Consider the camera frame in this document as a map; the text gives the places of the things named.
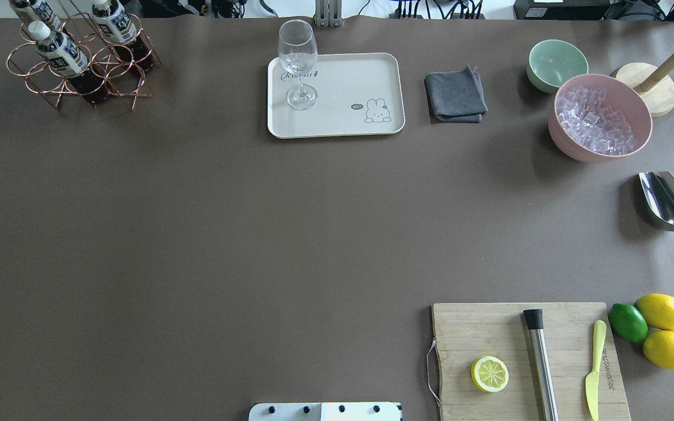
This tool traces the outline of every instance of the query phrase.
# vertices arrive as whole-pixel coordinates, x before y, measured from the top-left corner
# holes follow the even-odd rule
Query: folded napkin
[[[476,70],[434,72],[425,77],[433,115],[446,123],[479,123],[487,112],[482,82]]]

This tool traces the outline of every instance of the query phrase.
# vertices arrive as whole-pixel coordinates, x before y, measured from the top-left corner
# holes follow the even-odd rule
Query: black muddler tip
[[[527,329],[542,329],[542,309],[524,310],[524,320],[527,321]]]

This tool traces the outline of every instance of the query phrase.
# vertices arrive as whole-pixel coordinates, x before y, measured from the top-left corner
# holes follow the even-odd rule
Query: wine glass
[[[298,85],[288,91],[288,104],[294,109],[309,109],[316,104],[319,95],[313,86],[302,83],[316,64],[316,39],[314,30],[302,19],[291,19],[280,26],[277,51],[280,64],[289,74],[298,77]]]

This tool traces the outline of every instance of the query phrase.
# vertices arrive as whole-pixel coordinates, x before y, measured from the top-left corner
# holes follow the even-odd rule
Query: lemon slice
[[[472,368],[473,383],[485,392],[500,392],[508,384],[508,368],[495,357],[480,357]]]

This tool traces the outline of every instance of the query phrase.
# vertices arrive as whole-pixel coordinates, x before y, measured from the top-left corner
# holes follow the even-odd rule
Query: citrus fruit
[[[674,332],[656,330],[644,341],[644,355],[663,368],[674,370]]]
[[[607,320],[615,333],[626,341],[641,342],[647,337],[647,321],[631,304],[613,304]]]
[[[485,392],[500,392],[508,384],[508,369],[503,361],[486,355],[473,363],[473,383]]]
[[[651,327],[674,330],[674,296],[647,294],[637,299],[636,308]]]

